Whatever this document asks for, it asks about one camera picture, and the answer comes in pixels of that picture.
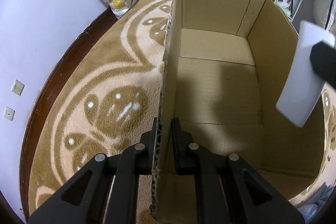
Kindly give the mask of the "upper wall socket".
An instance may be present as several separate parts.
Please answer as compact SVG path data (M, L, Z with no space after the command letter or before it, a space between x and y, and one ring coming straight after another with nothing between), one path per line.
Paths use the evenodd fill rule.
M25 87L25 85L23 83L21 83L18 80L15 80L14 84L11 88L11 91L16 95L21 96L24 87Z

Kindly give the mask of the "cardboard box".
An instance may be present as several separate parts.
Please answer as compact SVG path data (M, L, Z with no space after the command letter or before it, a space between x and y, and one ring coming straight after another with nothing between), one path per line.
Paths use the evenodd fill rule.
M174 117L211 152L239 154L294 206L321 186L322 101L301 128L276 109L297 38L271 0L173 0L153 176L158 221L197 221L194 180L172 166Z

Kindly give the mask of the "beige floral carpet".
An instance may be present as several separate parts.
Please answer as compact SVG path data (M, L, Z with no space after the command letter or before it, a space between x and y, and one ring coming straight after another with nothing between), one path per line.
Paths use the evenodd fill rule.
M121 153L151 128L165 75L162 59L172 2L140 0L102 36L69 78L52 106L37 145L29 182L30 212L96 154ZM333 186L332 88L325 88L319 101L325 122L320 187Z

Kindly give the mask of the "lower wall socket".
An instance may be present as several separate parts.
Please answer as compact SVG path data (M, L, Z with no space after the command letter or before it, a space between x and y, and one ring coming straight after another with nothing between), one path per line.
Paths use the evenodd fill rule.
M15 110L11 109L10 107L6 107L3 116L7 120L12 121L14 119L14 114L15 114Z

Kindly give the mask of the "wall socket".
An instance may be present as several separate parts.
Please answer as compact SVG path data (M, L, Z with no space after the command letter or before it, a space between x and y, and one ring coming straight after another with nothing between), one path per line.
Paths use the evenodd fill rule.
M16 95L21 96L24 87L25 87L25 85L23 83L21 83L18 80L15 80L14 84L11 88L11 91Z
M7 120L12 121L14 119L14 114L15 114L15 110L11 109L10 107L6 107L3 116Z

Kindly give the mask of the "white rectangular power bank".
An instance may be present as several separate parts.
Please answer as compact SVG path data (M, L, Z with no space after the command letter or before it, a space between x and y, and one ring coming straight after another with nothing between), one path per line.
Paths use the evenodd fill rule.
M290 72L276 103L276 109L297 127L303 127L327 83L314 73L310 62L311 49L320 41L335 48L335 36L331 32L301 21Z

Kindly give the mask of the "white duvet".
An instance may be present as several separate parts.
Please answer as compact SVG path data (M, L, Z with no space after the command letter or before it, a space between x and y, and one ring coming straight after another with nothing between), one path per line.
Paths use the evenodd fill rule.
M315 23L335 35L335 0L314 0Z

